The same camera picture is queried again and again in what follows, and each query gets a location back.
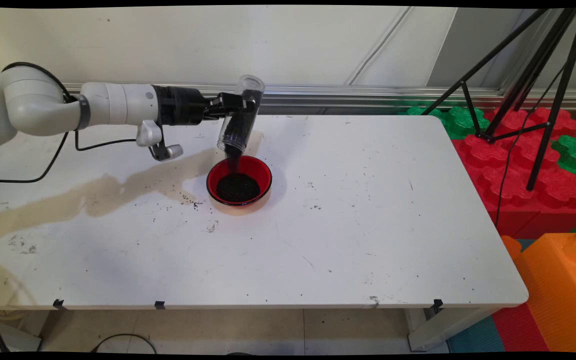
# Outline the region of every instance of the clear plastic cup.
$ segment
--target clear plastic cup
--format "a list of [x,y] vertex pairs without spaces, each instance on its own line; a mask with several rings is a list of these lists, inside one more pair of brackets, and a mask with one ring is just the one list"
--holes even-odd
[[226,152],[227,155],[241,155],[246,150],[265,89],[266,85],[258,77],[243,75],[239,78],[235,94],[241,95],[245,101],[253,101],[254,111],[235,112],[232,116],[224,118],[217,148]]

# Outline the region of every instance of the table surface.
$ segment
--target table surface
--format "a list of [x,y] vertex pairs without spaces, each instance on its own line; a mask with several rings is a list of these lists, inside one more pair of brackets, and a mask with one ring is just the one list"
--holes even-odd
[[[0,310],[515,306],[521,276],[433,116],[258,116],[272,171],[246,208],[217,203],[221,121],[165,127],[184,154],[67,139],[46,178],[0,184]],[[81,146],[135,136],[95,126]],[[0,178],[43,172],[61,135],[18,134]]]

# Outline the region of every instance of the white robotic arm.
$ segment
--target white robotic arm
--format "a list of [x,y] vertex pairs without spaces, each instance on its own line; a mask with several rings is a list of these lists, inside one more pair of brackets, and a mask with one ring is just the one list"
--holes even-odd
[[0,146],[18,131],[42,137],[94,125],[135,125],[137,145],[164,161],[183,150],[165,146],[162,125],[198,125],[232,112],[256,111],[239,95],[205,98],[197,89],[150,84],[86,82],[76,100],[65,102],[58,80],[40,69],[20,64],[0,73]]

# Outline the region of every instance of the floor tile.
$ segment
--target floor tile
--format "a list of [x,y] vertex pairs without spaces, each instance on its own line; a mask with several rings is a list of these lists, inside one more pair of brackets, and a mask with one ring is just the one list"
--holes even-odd
[[[111,335],[132,333],[138,312],[135,310],[53,311],[41,330],[41,351],[89,352]],[[98,353],[125,353],[131,338],[109,339]]]
[[[306,355],[409,354],[402,309],[304,310]],[[445,342],[426,353],[448,353]]]
[[[159,354],[304,355],[303,312],[294,310],[142,310],[134,333]],[[128,353],[152,353],[133,338]]]

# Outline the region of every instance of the red foam block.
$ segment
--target red foam block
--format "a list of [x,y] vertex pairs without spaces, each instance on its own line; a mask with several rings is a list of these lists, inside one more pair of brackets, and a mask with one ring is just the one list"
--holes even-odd
[[[509,150],[510,147],[515,142],[515,136],[507,137],[498,141],[499,145]],[[521,134],[517,144],[512,149],[512,154],[510,155],[510,163],[517,164],[517,166],[532,170],[535,164],[535,159],[537,158],[537,151],[539,150],[539,145],[542,142],[542,137],[537,136],[535,132],[528,132]],[[548,143],[546,148],[546,154],[543,157],[543,162],[541,164],[542,169],[555,169],[559,166],[557,162],[560,160],[560,153],[551,148],[551,144]]]
[[[535,112],[530,114],[528,121],[533,121],[535,125],[546,123],[550,114],[550,109],[546,109],[545,107],[538,107]],[[541,137],[544,134],[544,130],[535,130],[535,133]],[[576,137],[576,120],[570,117],[570,112],[560,109],[559,114],[557,115],[557,120],[555,121],[555,127],[552,130],[550,140],[557,141],[562,135],[568,135],[573,138]]]
[[[492,121],[492,119],[495,118],[497,112],[499,112],[499,107],[496,107],[493,111],[484,114],[484,118],[488,121]],[[526,110],[506,112],[505,116],[503,116],[503,119],[501,120],[501,123],[499,123],[499,126],[497,126],[494,134],[503,135],[510,132],[516,132],[517,130],[521,129],[524,120],[526,120],[526,115],[528,115]],[[534,125],[535,121],[528,117],[525,127],[530,128]]]
[[512,235],[515,239],[539,239],[547,233],[569,233],[576,227],[576,175],[562,168],[540,171],[537,196],[531,205],[539,214]]
[[505,351],[549,351],[526,303],[492,314]]
[[[491,149],[494,148],[494,145],[490,145],[474,136],[473,139],[476,141],[466,143],[467,137],[463,140],[453,140],[452,143],[457,149],[461,162],[470,176],[470,180],[475,185],[475,189],[486,207],[490,219],[494,222],[497,218],[499,186],[504,174],[504,168],[502,166],[478,168],[473,164],[481,164],[485,158],[492,158],[492,162],[495,163],[500,158],[500,152],[494,149],[489,152],[480,150],[478,149],[479,146]],[[473,150],[473,148],[477,155],[468,154],[467,151]],[[505,157],[506,155],[504,155],[503,166],[505,166]],[[503,183],[503,198],[497,226],[499,235],[516,233],[539,213],[539,207],[532,202],[535,194],[526,191],[528,178],[521,170],[512,162],[510,163],[508,176]]]

